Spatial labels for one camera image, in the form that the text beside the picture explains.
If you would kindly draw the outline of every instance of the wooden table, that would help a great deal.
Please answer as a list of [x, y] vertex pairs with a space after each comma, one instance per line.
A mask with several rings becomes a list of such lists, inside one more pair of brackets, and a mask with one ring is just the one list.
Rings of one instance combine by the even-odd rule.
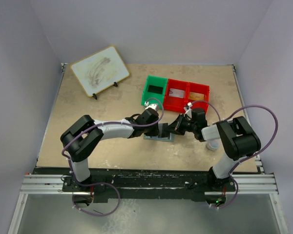
[[[98, 100], [87, 97], [68, 66], [52, 111], [39, 155], [38, 167], [68, 167], [61, 156], [61, 134], [82, 115], [99, 120], [120, 120], [141, 113], [143, 88], [148, 75], [191, 81], [210, 86], [210, 102], [222, 118], [241, 107], [241, 102], [231, 66], [201, 65], [127, 65], [130, 76], [98, 94]], [[176, 112], [165, 111], [161, 122], [173, 122]], [[217, 120], [212, 108], [208, 109], [209, 125]], [[194, 138], [192, 133], [175, 136], [174, 142], [133, 139], [109, 139], [101, 141], [88, 158], [90, 168], [124, 168], [154, 170], [206, 171], [223, 154], [223, 148], [209, 151], [206, 143]], [[237, 169], [257, 172], [253, 159]]]

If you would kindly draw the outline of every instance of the tabletop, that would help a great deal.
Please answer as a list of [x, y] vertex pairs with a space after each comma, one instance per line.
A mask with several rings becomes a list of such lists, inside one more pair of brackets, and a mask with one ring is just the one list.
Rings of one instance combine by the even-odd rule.
[[[209, 101], [221, 118], [241, 107], [241, 101], [231, 66], [127, 64], [130, 76], [98, 94], [88, 97], [67, 67], [51, 113], [38, 158], [38, 167], [68, 167], [61, 155], [61, 134], [83, 115], [98, 120], [120, 120], [141, 113], [142, 92], [148, 75], [189, 81], [210, 86]], [[165, 111], [162, 123], [172, 123], [177, 112]], [[216, 122], [212, 108], [207, 111], [209, 125]], [[175, 136], [174, 142], [115, 138], [100, 141], [88, 158], [90, 168], [195, 170], [207, 171], [222, 156], [224, 150], [213, 152], [192, 133]], [[253, 159], [241, 164], [236, 171], [257, 172]]]

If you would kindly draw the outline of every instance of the white wall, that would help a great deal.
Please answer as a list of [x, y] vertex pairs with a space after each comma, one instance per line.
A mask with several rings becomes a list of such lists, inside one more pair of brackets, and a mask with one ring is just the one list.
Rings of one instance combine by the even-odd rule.
[[61, 61], [111, 44], [127, 63], [233, 64], [272, 0], [31, 0]]
[[[275, 111], [279, 132], [262, 154], [266, 173], [275, 172], [280, 198], [293, 233], [293, 0], [274, 0], [237, 67], [246, 104]], [[272, 118], [250, 110], [263, 142], [272, 134]]]
[[36, 164], [59, 81], [60, 61], [30, 2], [0, 0], [0, 234]]

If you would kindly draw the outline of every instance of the whiteboard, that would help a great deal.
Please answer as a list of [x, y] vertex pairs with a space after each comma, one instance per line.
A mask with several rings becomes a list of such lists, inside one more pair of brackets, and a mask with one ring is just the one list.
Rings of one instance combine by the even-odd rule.
[[71, 68], [89, 97], [129, 76], [129, 71], [114, 46], [73, 63]]

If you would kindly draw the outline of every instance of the gray floor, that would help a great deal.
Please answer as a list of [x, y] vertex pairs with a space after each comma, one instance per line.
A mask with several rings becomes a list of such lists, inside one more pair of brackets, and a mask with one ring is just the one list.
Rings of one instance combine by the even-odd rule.
[[[100, 212], [116, 200], [93, 204]], [[189, 200], [124, 199], [107, 217], [72, 209], [70, 195], [29, 195], [19, 234], [278, 234], [268, 195], [239, 195], [223, 210]]]

